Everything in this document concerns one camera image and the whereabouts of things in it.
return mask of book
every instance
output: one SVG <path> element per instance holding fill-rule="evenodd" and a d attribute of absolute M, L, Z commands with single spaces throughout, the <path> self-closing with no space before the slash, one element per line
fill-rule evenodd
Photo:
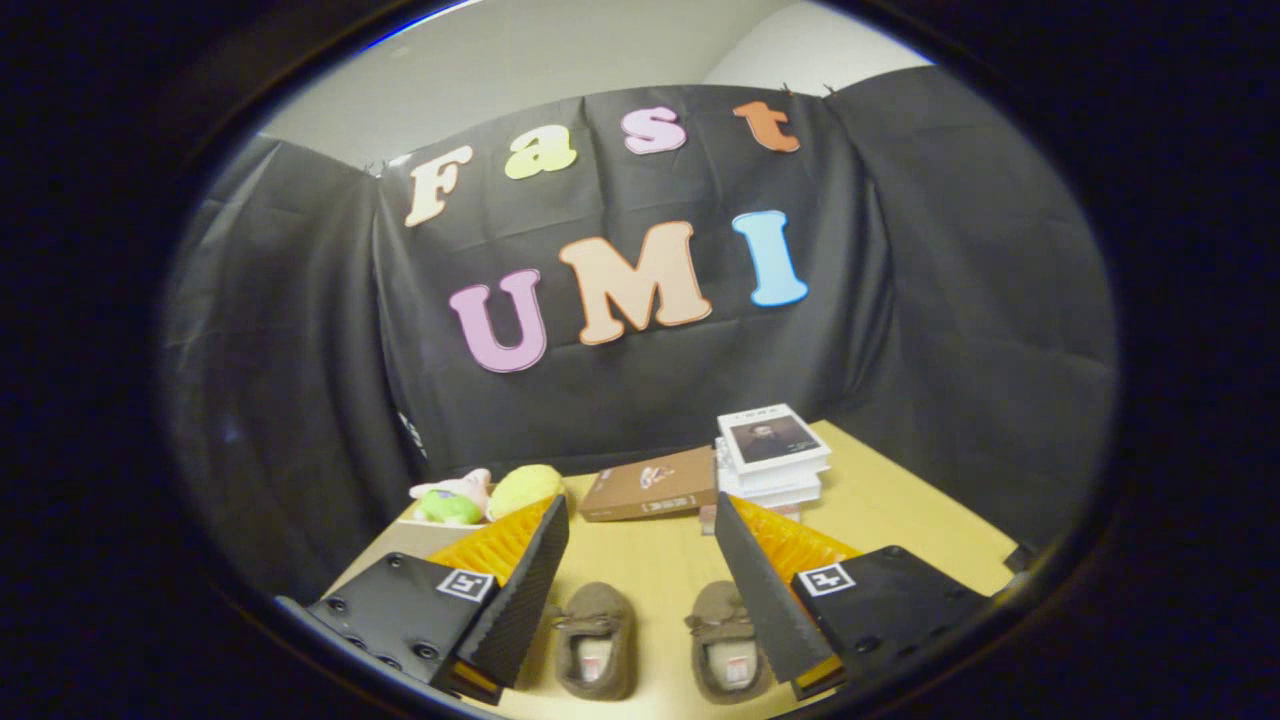
<path fill-rule="evenodd" d="M 782 515 L 788 520 L 796 523 L 800 521 L 800 506 L 799 505 L 781 505 L 778 507 L 769 507 L 771 511 Z M 701 525 L 701 534 L 714 536 L 716 534 L 716 506 L 704 505 L 698 510 L 698 521 Z"/>
<path fill-rule="evenodd" d="M 733 488 L 730 495 L 736 495 L 739 497 L 745 497 L 748 500 L 755 501 L 755 497 L 764 495 L 792 491 L 799 486 L 805 486 L 813 491 L 814 497 L 806 497 L 805 500 L 818 500 L 818 495 L 822 492 L 822 483 L 818 480 L 818 473 L 829 470 L 831 465 L 827 464 L 826 459 L 820 459 L 820 462 L 804 462 L 801 465 L 787 465 L 783 468 L 774 468 L 773 470 L 765 470 L 763 473 L 755 473 L 749 477 L 740 475 L 735 468 L 732 457 L 730 456 L 728 446 L 724 438 L 716 438 L 716 478 L 717 484 L 724 488 Z M 797 500 L 795 502 L 804 502 L 805 500 Z"/>
<path fill-rule="evenodd" d="M 694 510 L 716 502 L 716 451 L 710 446 L 602 470 L 579 502 L 591 523 Z"/>
<path fill-rule="evenodd" d="M 799 505 L 822 497 L 822 480 L 818 475 L 809 474 L 800 480 L 785 486 L 771 486 L 767 488 L 745 488 L 741 479 L 732 473 L 722 474 L 718 479 L 719 489 L 728 495 L 750 500 L 762 507 L 776 507 L 780 505 Z"/>
<path fill-rule="evenodd" d="M 831 448 L 786 404 L 721 415 L 716 421 L 744 487 L 829 468 Z"/>

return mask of green plush toy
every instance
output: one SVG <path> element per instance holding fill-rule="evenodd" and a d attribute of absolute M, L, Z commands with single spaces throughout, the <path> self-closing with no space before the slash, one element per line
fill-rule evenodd
<path fill-rule="evenodd" d="M 485 516 L 498 520 L 554 495 L 564 493 L 561 474 L 550 465 L 524 465 L 502 479 L 489 496 Z"/>
<path fill-rule="evenodd" d="M 413 518 L 448 525 L 475 525 L 489 505 L 489 470 L 472 470 L 463 478 L 410 488 L 417 500 Z"/>

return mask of black cloth backdrop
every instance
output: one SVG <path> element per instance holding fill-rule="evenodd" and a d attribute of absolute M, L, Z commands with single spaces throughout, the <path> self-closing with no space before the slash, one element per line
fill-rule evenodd
<path fill-rule="evenodd" d="M 732 109 L 754 100 L 787 113 L 800 150 L 753 138 Z M 687 141 L 634 155 L 620 120 L 655 105 Z M 508 178 L 511 141 L 547 124 L 571 129 L 576 161 Z M 444 211 L 406 228 L 412 168 L 462 145 L 475 156 Z M 750 300 L 755 270 L 730 223 L 759 210 L 788 218 L 809 286 L 796 304 Z M 645 232 L 671 220 L 694 228 L 712 314 L 580 343 L 561 247 L 600 236 L 635 264 Z M 448 299 L 489 286 L 495 337 L 515 345 L 497 286 L 525 268 L 541 275 L 548 350 L 493 373 Z M 1079 209 L 1016 129 L 937 68 L 824 99 L 709 86 L 568 99 L 378 178 L 256 138 L 193 217 L 163 340 L 192 507 L 251 584 L 306 602 L 416 482 L 527 462 L 590 471 L 710 442 L 717 414 L 773 402 L 836 421 L 1041 546 L 1092 482 L 1116 383 L 1103 265 Z"/>

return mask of light wood tabletop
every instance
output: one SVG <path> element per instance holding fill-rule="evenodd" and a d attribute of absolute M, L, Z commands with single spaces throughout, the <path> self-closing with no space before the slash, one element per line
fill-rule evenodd
<path fill-rule="evenodd" d="M 902 546 L 984 596 L 1009 583 L 1012 573 L 1004 560 L 1016 547 L 1012 539 L 831 423 L 812 427 L 831 446 L 831 469 L 819 475 L 822 500 L 803 506 L 801 523 L 863 552 Z M 577 515 L 573 498 L 582 497 L 593 479 L 594 475 L 564 478 L 570 493 L 570 542 L 549 601 L 563 605 L 590 582 L 609 583 L 631 601 L 636 612 L 635 691 L 626 700 L 612 702 L 568 694 L 554 676 L 556 630 L 543 623 L 516 688 L 503 693 L 499 706 L 465 702 L 520 720 L 600 715 L 609 720 L 748 720 L 772 717 L 801 705 L 790 685 L 776 683 L 764 694 L 739 705 L 713 705 L 699 694 L 684 618 L 707 584 L 732 579 L 719 546 L 714 537 L 700 533 L 696 511 L 643 520 L 585 521 Z M 388 552 L 424 557 L 467 532 L 416 523 L 406 510 L 343 573 L 334 588 Z"/>

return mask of orange soft pad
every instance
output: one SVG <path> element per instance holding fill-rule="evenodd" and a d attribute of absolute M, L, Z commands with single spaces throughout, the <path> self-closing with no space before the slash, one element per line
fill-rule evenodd
<path fill-rule="evenodd" d="M 791 578 L 801 570 L 813 570 L 861 555 L 835 538 L 754 502 L 740 497 L 730 497 L 730 502 L 746 523 L 746 529 L 755 536 L 755 542 L 760 544 L 769 565 L 787 588 L 791 587 Z"/>
<path fill-rule="evenodd" d="M 522 507 L 436 551 L 426 560 L 458 570 L 489 573 L 498 578 L 499 584 L 506 585 L 554 500 L 556 496 L 552 496 Z"/>

